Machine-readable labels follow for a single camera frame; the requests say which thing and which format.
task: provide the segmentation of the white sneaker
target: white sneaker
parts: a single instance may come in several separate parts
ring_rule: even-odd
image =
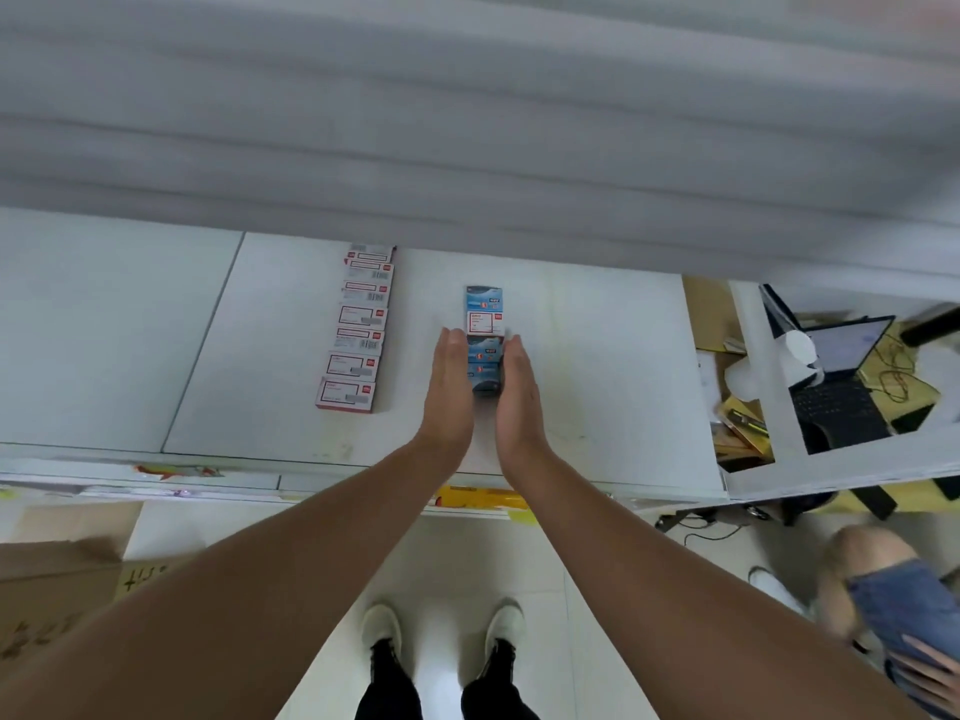
[[[486,629],[486,659],[489,660],[494,653],[497,640],[509,642],[514,650],[518,649],[526,632],[527,620],[523,618],[522,609],[516,604],[501,606]]]
[[[809,612],[800,600],[790,593],[789,589],[766,568],[755,565],[750,569],[747,582],[755,589],[760,589],[767,596],[775,599],[787,609],[796,612],[801,617],[809,618]]]
[[[366,610],[360,625],[360,640],[365,649],[373,649],[382,640],[390,640],[393,654],[401,655],[401,622],[397,614],[386,604],[374,604]]]

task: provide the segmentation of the floor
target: floor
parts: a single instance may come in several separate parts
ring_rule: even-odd
[[[128,559],[197,550],[278,508],[262,505],[155,502],[145,505]],[[793,529],[677,528],[669,536],[746,578],[752,566],[774,570],[809,596],[823,541],[860,516],[808,516]],[[895,515],[894,530],[920,555],[947,570],[960,563],[960,517]],[[657,716],[597,624],[544,533],[504,520],[421,517],[390,554],[366,592],[343,617],[278,720],[353,720],[369,679],[359,644],[366,607],[387,600],[403,628],[402,662],[420,692],[424,720],[460,717],[462,686],[480,670],[487,622],[504,598],[527,617],[515,682],[524,701],[546,720]]]

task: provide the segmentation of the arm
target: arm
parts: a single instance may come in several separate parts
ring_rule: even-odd
[[[443,329],[416,436],[217,543],[0,686],[3,716],[273,720],[474,431],[463,331]]]
[[[496,440],[504,475],[662,720],[924,717],[810,622],[660,534],[557,457],[516,336],[504,354]]]

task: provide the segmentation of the cardboard box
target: cardboard box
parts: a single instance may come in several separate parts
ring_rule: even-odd
[[[371,263],[389,263],[394,259],[397,247],[393,244],[360,244],[352,242],[346,253],[347,260],[366,260]]]
[[[466,286],[466,335],[506,335],[503,289],[486,285]]]
[[[387,309],[341,303],[337,326],[366,326],[373,331],[382,331],[387,327]]]
[[[485,397],[500,394],[500,363],[468,363],[466,377],[473,393]]]
[[[369,260],[347,260],[343,280],[390,287],[394,280],[394,265],[393,263],[372,263]]]
[[[340,290],[340,302],[346,305],[379,305],[386,308],[390,304],[390,287],[347,280]]]
[[[466,360],[469,362],[497,362],[503,358],[503,337],[467,336],[466,349]]]
[[[333,350],[340,353],[359,353],[379,356],[383,350],[383,331],[373,328],[340,326],[333,341]]]
[[[142,503],[26,508],[0,544],[0,682],[114,601],[189,556],[121,560]]]
[[[319,382],[317,406],[340,412],[369,412],[374,408],[377,384],[324,376]]]
[[[365,356],[359,353],[337,353],[330,351],[326,354],[326,368],[324,376],[339,379],[345,376],[357,381],[377,381],[377,372],[380,368],[379,356]]]

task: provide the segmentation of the desk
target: desk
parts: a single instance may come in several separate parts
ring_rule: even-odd
[[[464,287],[503,288],[551,445],[601,483],[724,496],[678,275],[401,249],[372,414],[318,410],[343,242],[247,234],[165,451],[368,466],[414,434],[441,326]],[[496,399],[461,472],[500,473]]]

